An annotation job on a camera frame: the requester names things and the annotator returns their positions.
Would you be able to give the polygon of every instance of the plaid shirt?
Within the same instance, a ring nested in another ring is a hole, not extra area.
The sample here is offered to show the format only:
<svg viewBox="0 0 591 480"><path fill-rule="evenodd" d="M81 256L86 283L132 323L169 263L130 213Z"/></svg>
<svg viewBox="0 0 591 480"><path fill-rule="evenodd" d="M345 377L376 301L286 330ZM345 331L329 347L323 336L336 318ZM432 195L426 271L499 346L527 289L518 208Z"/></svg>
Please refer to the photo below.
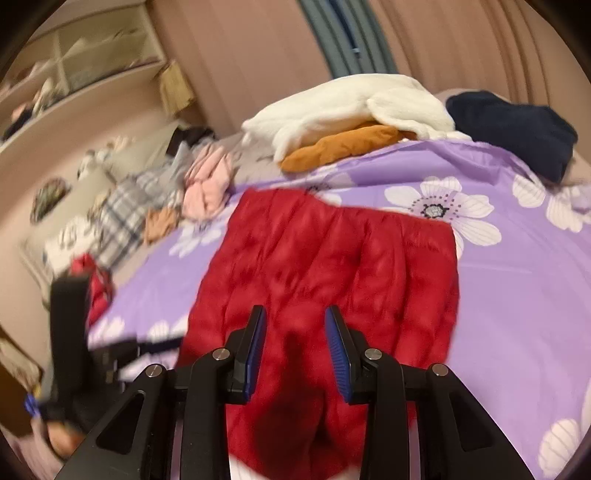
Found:
<svg viewBox="0 0 591 480"><path fill-rule="evenodd" d="M163 167L127 177L109 195L98 220L102 239L92 251L98 265L112 270L139 248L149 209L182 206L183 177L192 157L186 161L178 157Z"/></svg>

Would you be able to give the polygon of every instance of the metal screw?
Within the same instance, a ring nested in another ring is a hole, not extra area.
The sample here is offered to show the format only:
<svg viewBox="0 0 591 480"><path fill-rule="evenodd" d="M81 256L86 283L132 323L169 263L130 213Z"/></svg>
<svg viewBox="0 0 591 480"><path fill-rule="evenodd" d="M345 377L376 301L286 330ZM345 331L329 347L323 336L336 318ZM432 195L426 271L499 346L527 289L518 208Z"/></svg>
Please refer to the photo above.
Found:
<svg viewBox="0 0 591 480"><path fill-rule="evenodd" d="M445 377L449 373L448 367L443 364L435 364L432 367L433 373L438 377Z"/></svg>
<svg viewBox="0 0 591 480"><path fill-rule="evenodd" d="M365 351L365 356L370 360L379 360L382 358L382 352L380 352L377 348L368 348Z"/></svg>
<svg viewBox="0 0 591 480"><path fill-rule="evenodd" d="M148 375L150 378L154 378L159 376L162 373L162 367L160 365L150 365L148 368L146 368L146 375Z"/></svg>
<svg viewBox="0 0 591 480"><path fill-rule="evenodd" d="M215 360L225 360L230 356L230 350L226 348L218 348L212 353Z"/></svg>

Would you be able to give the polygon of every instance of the white fabric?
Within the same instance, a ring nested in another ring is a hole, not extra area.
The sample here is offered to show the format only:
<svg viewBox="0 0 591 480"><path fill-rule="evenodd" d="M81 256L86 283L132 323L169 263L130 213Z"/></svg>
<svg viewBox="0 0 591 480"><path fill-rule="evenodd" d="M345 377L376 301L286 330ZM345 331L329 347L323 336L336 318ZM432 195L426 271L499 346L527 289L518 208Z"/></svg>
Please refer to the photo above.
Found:
<svg viewBox="0 0 591 480"><path fill-rule="evenodd" d="M456 138L443 104L418 81L405 75L364 73L322 83L265 107L242 124L244 142L267 141L280 162L294 150L327 135L376 120L415 132L420 140Z"/></svg>
<svg viewBox="0 0 591 480"><path fill-rule="evenodd" d="M72 260L87 253L100 242L100 229L81 215L75 216L57 234L45 242L45 262L55 276L61 275Z"/></svg>

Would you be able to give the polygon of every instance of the floral bedsheet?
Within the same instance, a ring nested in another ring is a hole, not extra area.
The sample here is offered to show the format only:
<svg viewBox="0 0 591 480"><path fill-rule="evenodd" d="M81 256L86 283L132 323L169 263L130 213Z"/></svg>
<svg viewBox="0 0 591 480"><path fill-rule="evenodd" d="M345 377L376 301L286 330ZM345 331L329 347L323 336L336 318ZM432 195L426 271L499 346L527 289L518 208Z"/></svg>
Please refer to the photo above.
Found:
<svg viewBox="0 0 591 480"><path fill-rule="evenodd" d="M206 225L185 223L122 287L91 346L182 335L241 193ZM587 187L547 191L518 158L483 143L405 142L256 188L451 224L460 310L447 363L538 479L555 477L591 424L591 215ZM173 367L176 353L145 357Z"/></svg>

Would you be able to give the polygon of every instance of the navy blue clothing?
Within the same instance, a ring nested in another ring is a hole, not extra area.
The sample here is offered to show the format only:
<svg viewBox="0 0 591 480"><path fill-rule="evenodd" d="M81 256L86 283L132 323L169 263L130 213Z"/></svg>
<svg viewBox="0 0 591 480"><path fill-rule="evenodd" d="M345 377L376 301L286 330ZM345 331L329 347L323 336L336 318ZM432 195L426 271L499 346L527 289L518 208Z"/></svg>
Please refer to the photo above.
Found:
<svg viewBox="0 0 591 480"><path fill-rule="evenodd" d="M494 93L465 92L447 100L456 129L474 141L504 148L545 179L560 183L579 140L549 106L514 105Z"/></svg>

